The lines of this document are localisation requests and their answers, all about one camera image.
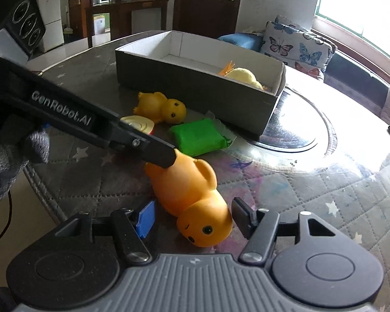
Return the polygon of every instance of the refrigerator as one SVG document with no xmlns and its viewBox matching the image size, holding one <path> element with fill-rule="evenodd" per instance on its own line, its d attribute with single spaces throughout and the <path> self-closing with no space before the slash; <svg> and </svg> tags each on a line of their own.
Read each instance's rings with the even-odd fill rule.
<svg viewBox="0 0 390 312">
<path fill-rule="evenodd" d="M 61 20 L 60 0 L 38 0 L 39 10 L 45 24 L 45 35 L 39 44 L 39 50 L 47 51 L 65 43 Z"/>
</svg>

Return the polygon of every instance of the yellow round lid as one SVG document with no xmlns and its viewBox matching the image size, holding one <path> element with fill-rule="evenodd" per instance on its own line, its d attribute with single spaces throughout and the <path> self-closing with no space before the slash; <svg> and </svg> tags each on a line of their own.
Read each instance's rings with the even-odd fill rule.
<svg viewBox="0 0 390 312">
<path fill-rule="evenodd" d="M 120 121 L 148 135 L 150 135 L 155 128 L 155 123 L 152 120 L 139 115 L 122 117 Z"/>
</svg>

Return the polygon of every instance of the black cable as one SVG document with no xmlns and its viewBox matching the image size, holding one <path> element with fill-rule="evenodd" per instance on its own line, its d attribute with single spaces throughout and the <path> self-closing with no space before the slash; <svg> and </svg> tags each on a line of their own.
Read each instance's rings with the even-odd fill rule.
<svg viewBox="0 0 390 312">
<path fill-rule="evenodd" d="M 11 223 L 11 212 L 13 210 L 13 204 L 11 202 L 11 193 L 10 193 L 10 190 L 9 192 L 7 193 L 8 197 L 9 197 L 9 218 L 7 219 L 7 224 L 6 226 L 4 227 L 2 233 L 0 233 L 0 239 L 4 236 L 4 234 L 6 233 L 7 229 L 9 228 L 10 226 L 10 223 Z"/>
</svg>

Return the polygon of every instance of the blue cushion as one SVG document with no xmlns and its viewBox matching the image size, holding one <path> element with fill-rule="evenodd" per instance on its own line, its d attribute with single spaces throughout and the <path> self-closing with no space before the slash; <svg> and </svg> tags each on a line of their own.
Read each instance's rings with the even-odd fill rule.
<svg viewBox="0 0 390 312">
<path fill-rule="evenodd" d="M 384 106 L 389 84 L 348 55 L 336 51 L 325 74 L 358 91 L 378 106 Z"/>
<path fill-rule="evenodd" d="M 231 44 L 235 44 L 238 47 L 260 51 L 260 48 L 263 44 L 263 37 L 247 34 L 247 33 L 235 33 L 230 35 L 224 35 L 218 38 L 221 41 L 228 42 Z"/>
</svg>

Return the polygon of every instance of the green packet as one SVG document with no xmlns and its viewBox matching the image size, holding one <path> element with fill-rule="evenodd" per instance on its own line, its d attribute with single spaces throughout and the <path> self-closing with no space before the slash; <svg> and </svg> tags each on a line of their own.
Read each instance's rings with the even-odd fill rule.
<svg viewBox="0 0 390 312">
<path fill-rule="evenodd" d="M 228 148 L 231 140 L 222 136 L 211 119 L 171 127 L 178 149 L 191 157 Z"/>
</svg>

